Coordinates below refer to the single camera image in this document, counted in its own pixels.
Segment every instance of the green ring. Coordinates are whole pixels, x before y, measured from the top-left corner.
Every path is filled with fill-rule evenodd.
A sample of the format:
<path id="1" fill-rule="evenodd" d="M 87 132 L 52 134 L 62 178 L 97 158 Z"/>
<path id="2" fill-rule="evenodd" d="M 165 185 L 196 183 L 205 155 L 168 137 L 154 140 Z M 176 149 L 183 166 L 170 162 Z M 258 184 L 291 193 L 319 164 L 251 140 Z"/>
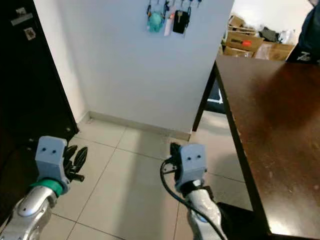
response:
<path id="1" fill-rule="evenodd" d="M 37 181 L 31 184 L 30 186 L 31 187 L 44 186 L 44 187 L 50 188 L 52 191 L 55 192 L 57 197 L 59 197 L 63 192 L 63 187 L 61 186 L 61 184 L 58 181 L 52 180 L 49 178 L 41 179 L 40 181 Z"/>

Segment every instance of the baseboard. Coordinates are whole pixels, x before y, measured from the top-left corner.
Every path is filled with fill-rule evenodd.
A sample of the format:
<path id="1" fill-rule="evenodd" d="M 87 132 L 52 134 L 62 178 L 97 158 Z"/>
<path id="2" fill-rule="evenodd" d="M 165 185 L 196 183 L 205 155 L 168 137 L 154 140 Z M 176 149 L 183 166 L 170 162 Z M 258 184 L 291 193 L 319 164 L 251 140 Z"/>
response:
<path id="1" fill-rule="evenodd" d="M 79 117 L 75 122 L 77 124 L 81 123 L 81 122 L 87 122 L 90 119 L 90 113 L 89 111 L 87 111 L 85 114 L 83 114 L 81 117 Z"/>
<path id="2" fill-rule="evenodd" d="M 141 129 L 144 131 L 162 134 L 162 135 L 170 136 L 170 137 L 185 140 L 185 141 L 189 141 L 189 138 L 191 136 L 191 133 L 176 131 L 176 130 L 167 129 L 159 126 L 153 126 L 153 125 L 140 123 L 136 121 L 126 120 L 123 118 L 109 116 L 99 112 L 90 111 L 88 115 L 90 118 L 93 118 L 93 119 L 98 119 L 105 122 L 111 122 L 111 123 L 129 127 L 129 128 Z"/>

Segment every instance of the white wall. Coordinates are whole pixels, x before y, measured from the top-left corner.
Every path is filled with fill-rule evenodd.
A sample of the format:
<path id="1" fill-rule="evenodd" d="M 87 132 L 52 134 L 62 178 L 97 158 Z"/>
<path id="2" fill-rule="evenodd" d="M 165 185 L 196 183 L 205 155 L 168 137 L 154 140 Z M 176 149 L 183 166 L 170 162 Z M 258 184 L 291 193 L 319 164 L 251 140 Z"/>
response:
<path id="1" fill-rule="evenodd" d="M 301 27 L 312 8 L 308 0 L 234 0 L 232 13 L 249 25 L 263 24 L 277 32 L 296 30 L 297 43 Z"/>
<path id="2" fill-rule="evenodd" d="M 55 2 L 91 111 L 190 132 L 233 0 L 193 7 L 185 37 L 146 31 L 149 0 Z"/>
<path id="3" fill-rule="evenodd" d="M 76 122 L 79 122 L 88 108 L 80 88 L 77 68 L 67 45 L 56 1 L 34 0 L 34 3 L 73 116 Z"/>

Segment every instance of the teal keychain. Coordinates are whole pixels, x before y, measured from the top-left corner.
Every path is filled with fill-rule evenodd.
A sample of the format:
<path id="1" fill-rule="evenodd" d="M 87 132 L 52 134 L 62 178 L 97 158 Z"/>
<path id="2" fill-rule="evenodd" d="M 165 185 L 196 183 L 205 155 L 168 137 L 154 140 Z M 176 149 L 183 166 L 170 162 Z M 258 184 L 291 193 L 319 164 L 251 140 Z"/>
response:
<path id="1" fill-rule="evenodd" d="M 164 17 L 161 12 L 151 12 L 151 0 L 146 11 L 148 16 L 147 29 L 151 33 L 158 33 L 164 25 Z"/>

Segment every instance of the cardboard box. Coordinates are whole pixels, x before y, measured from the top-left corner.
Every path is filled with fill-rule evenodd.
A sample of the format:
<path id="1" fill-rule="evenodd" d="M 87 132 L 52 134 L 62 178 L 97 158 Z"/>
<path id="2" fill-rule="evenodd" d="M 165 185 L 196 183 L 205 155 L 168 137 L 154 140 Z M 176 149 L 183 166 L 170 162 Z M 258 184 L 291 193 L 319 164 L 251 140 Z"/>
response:
<path id="1" fill-rule="evenodd" d="M 253 28 L 248 28 L 248 27 L 236 27 L 236 26 L 228 26 L 229 32 L 234 32 L 234 33 L 240 33 L 240 34 L 246 34 L 250 36 L 255 36 L 257 31 Z"/>
<path id="2" fill-rule="evenodd" d="M 225 45 L 230 48 L 256 52 L 263 41 L 263 37 L 249 36 L 238 32 L 228 31 Z"/>
<path id="3" fill-rule="evenodd" d="M 233 56 L 233 57 L 244 57 L 244 58 L 252 58 L 254 53 L 252 51 L 245 51 L 236 48 L 231 48 L 226 46 L 223 52 L 224 55 Z"/>
<path id="4" fill-rule="evenodd" d="M 285 61 L 294 47 L 294 45 L 264 41 L 254 57 L 256 59 Z"/>
<path id="5" fill-rule="evenodd" d="M 229 25 L 233 27 L 241 27 L 244 24 L 245 24 L 245 20 L 243 20 L 238 16 L 232 15 L 229 19 Z"/>

